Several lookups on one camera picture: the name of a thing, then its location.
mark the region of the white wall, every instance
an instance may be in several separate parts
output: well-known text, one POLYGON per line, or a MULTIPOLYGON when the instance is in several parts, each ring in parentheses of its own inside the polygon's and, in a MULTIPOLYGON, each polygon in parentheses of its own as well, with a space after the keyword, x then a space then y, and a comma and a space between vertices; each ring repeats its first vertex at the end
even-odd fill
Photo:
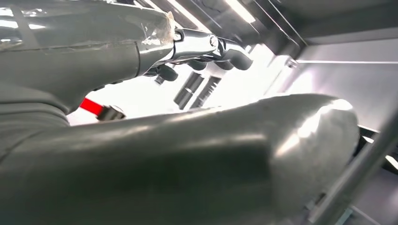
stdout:
POLYGON ((314 45, 279 90, 349 101, 359 124, 380 130, 398 104, 398 39, 314 45))
POLYGON ((204 107, 246 104, 264 94, 270 80, 268 66, 275 55, 265 45, 256 45, 250 55, 253 65, 246 71, 228 71, 204 107))
POLYGON ((381 225, 397 225, 398 176, 381 169, 353 205, 381 225))
MULTIPOLYGON (((101 105, 115 105, 123 110, 127 118, 137 118, 155 114, 178 112, 174 97, 188 79, 192 68, 178 65, 179 74, 173 82, 165 81, 158 85, 156 77, 137 77, 119 84, 110 84, 88 94, 87 98, 101 105)), ((68 115, 71 125, 95 123, 95 116, 79 108, 68 115)))

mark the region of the ceiling light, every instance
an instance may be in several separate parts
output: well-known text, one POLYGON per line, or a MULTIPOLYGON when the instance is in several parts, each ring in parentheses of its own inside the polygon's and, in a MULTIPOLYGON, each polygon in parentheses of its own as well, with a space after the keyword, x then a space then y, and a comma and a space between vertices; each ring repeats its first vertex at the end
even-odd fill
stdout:
POLYGON ((167 0, 170 2, 171 5, 173 5, 178 11, 180 11, 184 16, 186 16, 188 19, 192 21, 200 30, 209 32, 211 31, 203 25, 196 17, 194 17, 188 10, 186 10, 182 5, 180 5, 176 0, 167 0))
POLYGON ((256 19, 237 0, 225 0, 231 8, 246 22, 253 23, 256 19))
MULTIPOLYGON (((154 8, 154 9, 156 9, 156 10, 158 10, 158 11, 161 11, 161 12, 164 12, 161 8, 159 8, 155 3, 153 3, 151 0, 144 0, 148 5, 150 5, 152 8, 154 8)), ((182 29, 183 27, 179 24, 179 23, 177 23, 175 20, 174 20, 174 23, 176 24, 176 27, 177 28, 179 28, 179 29, 182 29)))
POLYGON ((374 142, 374 140, 372 138, 368 138, 368 137, 365 137, 365 136, 362 136, 362 137, 363 137, 363 139, 365 139, 369 143, 373 143, 374 142))
POLYGON ((14 16, 10 8, 0 8, 0 15, 5 15, 5 16, 14 16))
POLYGON ((389 161, 391 163, 391 165, 393 167, 395 167, 395 169, 398 170, 398 162, 391 156, 386 156, 387 161, 389 161))
POLYGON ((139 4, 137 1, 133 1, 134 2, 134 5, 136 5, 136 6, 139 6, 139 7, 143 7, 141 4, 139 4))

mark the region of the gray metal surface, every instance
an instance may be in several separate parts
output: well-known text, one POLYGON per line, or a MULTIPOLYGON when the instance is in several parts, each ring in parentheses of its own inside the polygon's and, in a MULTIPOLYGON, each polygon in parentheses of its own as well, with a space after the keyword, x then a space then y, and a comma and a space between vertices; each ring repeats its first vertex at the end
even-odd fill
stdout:
POLYGON ((319 95, 64 128, 35 113, 0 115, 1 141, 35 125, 1 160, 2 224, 272 224, 337 178, 358 133, 319 95))
MULTIPOLYGON (((343 43, 335 45, 311 46, 299 57, 298 69, 291 75, 282 91, 289 93, 323 93, 346 99, 354 106, 359 124, 375 130, 381 130, 383 124, 396 110, 398 92, 396 91, 397 57, 394 52, 396 39, 377 40, 357 43, 343 43)), ((355 169, 350 169, 350 174, 345 174, 344 180, 340 180, 334 186, 334 192, 330 193, 324 205, 316 212, 311 221, 315 224, 333 224, 341 215, 342 210, 357 196, 369 174, 374 171, 374 166, 379 166, 384 160, 390 146, 395 146, 396 133, 389 133, 382 146, 367 152, 362 160, 355 163, 355 169)), ((396 209, 385 205, 393 198, 393 191, 388 191, 388 181, 380 181, 372 193, 366 192, 359 196, 359 202, 355 203, 359 209, 364 210, 372 218, 381 224, 396 224, 396 209), (382 200, 378 196, 386 194, 382 200)))
POLYGON ((398 143, 398 109, 386 120, 373 144, 367 144, 327 192, 325 199, 309 217, 308 224, 334 225, 369 178, 381 167, 384 157, 398 143))
POLYGON ((102 1, 2 0, 0 104, 29 92, 68 114, 93 89, 141 75, 171 52, 171 20, 102 1))

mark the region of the fluorescent light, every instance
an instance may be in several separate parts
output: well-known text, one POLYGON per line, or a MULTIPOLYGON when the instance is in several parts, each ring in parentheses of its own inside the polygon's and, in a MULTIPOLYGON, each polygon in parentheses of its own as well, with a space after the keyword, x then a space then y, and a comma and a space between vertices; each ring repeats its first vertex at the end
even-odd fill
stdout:
POLYGON ((139 4, 137 1, 133 1, 134 2, 134 5, 136 5, 136 6, 139 6, 139 7, 143 7, 141 4, 139 4))
POLYGON ((256 19, 237 0, 225 0, 231 8, 246 22, 253 23, 256 19))
MULTIPOLYGON (((164 12, 161 8, 159 8, 155 3, 153 3, 151 0, 144 0, 146 3, 148 3, 148 5, 150 5, 152 8, 154 8, 154 9, 156 9, 156 10, 158 10, 158 11, 161 11, 161 12, 164 12)), ((174 23, 176 24, 176 27, 177 28, 179 28, 179 29, 182 29, 183 27, 179 24, 179 23, 177 23, 175 20, 174 20, 174 23)))
POLYGON ((38 24, 29 24, 29 28, 30 29, 32 29, 32 30, 36 30, 36 29, 42 29, 42 28, 45 28, 45 26, 42 26, 42 25, 38 25, 38 24))
POLYGON ((398 170, 398 162, 391 156, 386 156, 387 161, 389 161, 391 163, 391 165, 393 167, 395 167, 395 169, 398 170))
POLYGON ((360 125, 360 124, 358 124, 358 127, 365 128, 366 130, 370 130, 370 131, 373 131, 375 133, 380 133, 380 131, 378 131, 378 130, 373 130, 372 128, 369 128, 369 127, 366 127, 366 126, 363 126, 363 125, 360 125))
POLYGON ((211 31, 203 25, 196 17, 194 17, 188 10, 186 10, 182 5, 180 5, 176 0, 167 0, 170 2, 171 5, 173 5, 178 11, 180 11, 184 16, 186 16, 188 19, 192 21, 200 30, 209 32, 211 31))
POLYGON ((362 137, 363 137, 363 139, 365 139, 369 143, 373 143, 374 142, 374 140, 372 138, 368 138, 368 137, 365 137, 365 136, 362 136, 362 137))
POLYGON ((18 28, 18 24, 15 21, 0 20, 0 27, 18 28))

